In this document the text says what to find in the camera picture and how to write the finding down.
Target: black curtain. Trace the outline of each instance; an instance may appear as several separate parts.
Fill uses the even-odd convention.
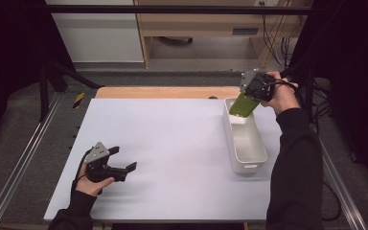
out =
[[[9,95],[38,82],[38,71],[48,60],[75,71],[52,15],[25,11],[23,6],[29,3],[46,4],[0,0],[0,119]]]
[[[323,24],[307,21],[292,63],[303,58]],[[368,0],[347,0],[315,46],[308,67],[331,82],[333,114],[354,159],[368,166]]]

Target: hand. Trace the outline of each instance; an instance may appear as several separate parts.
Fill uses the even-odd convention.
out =
[[[82,164],[80,174],[79,174],[79,181],[77,182],[76,190],[88,194],[90,196],[97,196],[101,189],[110,185],[115,178],[109,177],[101,182],[94,183],[90,181],[86,175],[86,164]]]
[[[276,80],[282,80],[288,82],[287,79],[282,79],[279,72],[267,72],[268,75],[274,77]],[[286,84],[277,84],[276,85],[276,93],[274,94],[273,99],[269,102],[261,102],[262,106],[267,107],[270,106],[274,109],[274,112],[280,114],[281,112],[289,109],[300,107],[297,99],[294,95],[294,90],[286,85]]]

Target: black long-sleeve shirt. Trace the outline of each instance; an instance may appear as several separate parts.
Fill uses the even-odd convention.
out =
[[[288,109],[277,117],[283,132],[280,153],[271,176],[266,228],[322,229],[322,151],[310,130],[307,112]],[[76,191],[67,209],[59,210],[49,226],[54,229],[92,229],[91,208],[96,198]]]

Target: person's left hand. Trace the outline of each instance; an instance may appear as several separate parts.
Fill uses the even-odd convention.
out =
[[[82,193],[88,194],[90,196],[97,196],[101,189],[110,185],[115,179],[113,177],[109,177],[101,182],[94,183],[90,181],[86,175],[86,164],[82,164],[80,174],[79,174],[79,181],[77,182],[76,190]]]

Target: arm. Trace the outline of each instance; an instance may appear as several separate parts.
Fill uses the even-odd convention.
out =
[[[49,225],[49,230],[76,229],[90,230],[93,228],[93,219],[90,216],[92,206],[97,199],[98,192],[111,184],[115,179],[109,177],[101,182],[94,183],[86,176],[86,165],[82,164],[76,191],[70,199],[67,209],[58,210],[55,218]]]
[[[278,72],[268,75],[280,78]],[[323,168],[319,140],[310,130],[308,114],[300,108],[293,90],[286,85],[278,85],[276,90],[270,102],[262,103],[279,114],[277,122],[283,132],[271,175],[266,228],[322,229]]]

